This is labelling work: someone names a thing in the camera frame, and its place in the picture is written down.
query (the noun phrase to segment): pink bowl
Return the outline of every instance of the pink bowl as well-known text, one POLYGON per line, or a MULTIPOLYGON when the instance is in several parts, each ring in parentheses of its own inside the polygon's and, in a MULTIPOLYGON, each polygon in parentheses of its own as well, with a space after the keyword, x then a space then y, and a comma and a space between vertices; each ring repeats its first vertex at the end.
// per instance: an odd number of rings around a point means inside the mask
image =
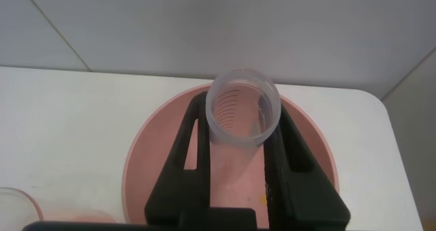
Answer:
MULTIPOLYGON (((127 222, 146 223, 144 206, 164 166, 188 104, 195 95, 207 91, 209 87, 209 84, 195 87, 173 97, 150 116, 136 135, 123 172, 123 210, 127 222)), ((321 131, 296 104, 285 97, 281 97, 281 101, 318 164, 339 192, 334 159, 321 131)), ((194 126, 191 138, 196 136, 194 126)), ((185 168, 195 168, 196 141, 191 139, 185 168)), ((211 181, 211 206, 252 208, 256 211, 258 227, 268 227, 263 150, 258 151, 244 175, 236 182, 223 186, 211 181)))

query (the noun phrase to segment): clear container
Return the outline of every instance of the clear container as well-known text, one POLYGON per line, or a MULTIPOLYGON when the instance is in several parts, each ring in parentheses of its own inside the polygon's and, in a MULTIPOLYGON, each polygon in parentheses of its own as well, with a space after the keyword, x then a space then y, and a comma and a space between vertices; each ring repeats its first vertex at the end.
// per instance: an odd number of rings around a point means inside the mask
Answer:
POLYGON ((42 221, 35 200, 13 187, 0 187, 0 230, 21 231, 34 221, 42 221))
POLYGON ((276 128, 280 113, 279 92, 261 73, 236 69, 218 76, 206 96, 211 173, 236 180, 276 128))

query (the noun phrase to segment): measuring cup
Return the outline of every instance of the measuring cup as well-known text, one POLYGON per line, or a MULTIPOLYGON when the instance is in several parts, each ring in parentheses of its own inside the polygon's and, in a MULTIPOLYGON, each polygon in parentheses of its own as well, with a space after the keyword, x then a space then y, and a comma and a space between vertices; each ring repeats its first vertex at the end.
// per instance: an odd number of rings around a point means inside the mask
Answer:
POLYGON ((206 96, 212 177, 235 181, 276 128, 281 112, 275 85, 254 70, 218 76, 206 96))

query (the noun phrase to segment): white table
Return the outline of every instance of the white table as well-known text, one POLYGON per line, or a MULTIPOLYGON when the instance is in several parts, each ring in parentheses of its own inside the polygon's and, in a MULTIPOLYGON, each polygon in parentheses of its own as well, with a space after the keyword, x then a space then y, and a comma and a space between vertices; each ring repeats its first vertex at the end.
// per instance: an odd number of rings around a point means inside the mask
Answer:
MULTIPOLYGON (((43 212, 103 211, 124 221, 121 176, 142 124, 210 80, 0 67, 0 186, 43 212)), ((277 85, 319 126, 337 164, 348 230, 422 230, 384 105, 358 90, 277 85)))

